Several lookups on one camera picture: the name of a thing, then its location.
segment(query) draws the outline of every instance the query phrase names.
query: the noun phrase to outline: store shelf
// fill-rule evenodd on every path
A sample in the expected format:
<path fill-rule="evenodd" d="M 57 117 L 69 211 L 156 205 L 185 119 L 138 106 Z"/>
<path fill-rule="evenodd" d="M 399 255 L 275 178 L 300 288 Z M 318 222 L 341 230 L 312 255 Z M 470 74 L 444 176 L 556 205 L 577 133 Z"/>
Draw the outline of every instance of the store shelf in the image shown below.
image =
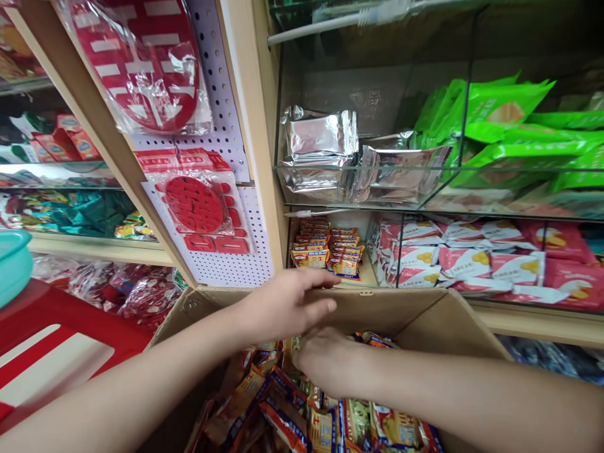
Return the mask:
<path fill-rule="evenodd" d="M 173 266 L 168 254 L 157 242 L 67 236 L 56 233 L 34 232 L 31 235 L 33 236 L 29 244 L 31 252 L 83 255 L 90 259 Z"/>
<path fill-rule="evenodd" d="M 604 348 L 604 316 L 468 299 L 493 333 Z"/>

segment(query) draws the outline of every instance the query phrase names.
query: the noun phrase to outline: hand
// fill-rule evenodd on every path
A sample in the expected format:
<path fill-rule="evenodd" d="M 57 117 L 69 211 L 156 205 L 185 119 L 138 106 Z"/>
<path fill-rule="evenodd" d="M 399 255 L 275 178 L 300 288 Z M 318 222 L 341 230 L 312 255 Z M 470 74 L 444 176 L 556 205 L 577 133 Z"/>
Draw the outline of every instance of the hand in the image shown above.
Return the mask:
<path fill-rule="evenodd" d="M 368 349 L 333 327 L 323 327 L 304 337 L 294 365 L 331 398 L 362 398 L 363 356 Z"/>
<path fill-rule="evenodd" d="M 288 269 L 233 307 L 249 343 L 283 340 L 301 335 L 335 311 L 335 300 L 306 303 L 305 296 L 309 289 L 331 288 L 338 283 L 339 277 L 323 269 Z"/>

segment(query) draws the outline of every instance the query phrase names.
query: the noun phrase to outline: white pegboard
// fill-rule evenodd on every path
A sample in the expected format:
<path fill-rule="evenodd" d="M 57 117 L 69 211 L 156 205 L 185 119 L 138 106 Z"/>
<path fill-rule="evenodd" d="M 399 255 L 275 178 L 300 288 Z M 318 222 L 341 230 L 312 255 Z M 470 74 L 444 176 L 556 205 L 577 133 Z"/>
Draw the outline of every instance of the white pegboard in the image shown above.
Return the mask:
<path fill-rule="evenodd" d="M 237 190 L 256 251 L 250 255 L 235 255 L 192 252 L 187 249 L 181 235 L 176 232 L 172 217 L 160 196 L 149 183 L 143 182 L 142 184 L 197 283 L 210 286 L 254 288 L 272 277 L 274 269 L 271 262 L 269 239 L 262 225 L 255 187 L 238 187 Z"/>
<path fill-rule="evenodd" d="M 219 152 L 233 169 L 235 180 L 249 182 L 250 172 L 228 76 L 215 0 L 187 0 L 187 5 L 198 40 L 199 57 L 208 89 L 214 130 L 201 136 L 131 134 L 130 138 L 137 150 L 176 146 L 180 149 L 203 147 L 208 151 Z"/>

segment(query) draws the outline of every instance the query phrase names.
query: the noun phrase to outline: product box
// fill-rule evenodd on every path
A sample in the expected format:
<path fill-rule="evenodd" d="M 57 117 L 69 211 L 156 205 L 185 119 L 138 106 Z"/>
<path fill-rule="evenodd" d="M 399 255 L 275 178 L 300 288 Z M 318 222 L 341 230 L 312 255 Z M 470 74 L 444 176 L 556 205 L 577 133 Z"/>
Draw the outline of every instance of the product box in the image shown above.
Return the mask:
<path fill-rule="evenodd" d="M 236 288 L 191 290 L 176 303 L 155 334 L 151 347 L 249 293 Z M 309 294 L 311 301 L 325 297 L 333 297 L 338 303 L 337 310 L 325 322 L 345 333 L 369 330 L 391 337 L 399 346 L 410 350 L 512 359 L 455 291 L 442 288 L 363 292 L 319 289 Z M 138 451 L 184 451 L 204 399 L 221 384 L 222 370 L 216 369 L 191 391 Z M 439 436 L 447 453 L 478 451 L 445 431 L 440 431 Z"/>

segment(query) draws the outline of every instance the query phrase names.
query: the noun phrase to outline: teal plastic bowl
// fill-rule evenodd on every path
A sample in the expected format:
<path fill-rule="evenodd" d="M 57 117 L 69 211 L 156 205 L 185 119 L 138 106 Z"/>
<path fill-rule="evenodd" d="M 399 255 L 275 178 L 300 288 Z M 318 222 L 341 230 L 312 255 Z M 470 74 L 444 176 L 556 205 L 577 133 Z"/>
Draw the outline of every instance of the teal plastic bowl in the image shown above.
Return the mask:
<path fill-rule="evenodd" d="M 33 259 L 27 249 L 27 232 L 0 232 L 0 308 L 25 288 L 31 278 Z"/>

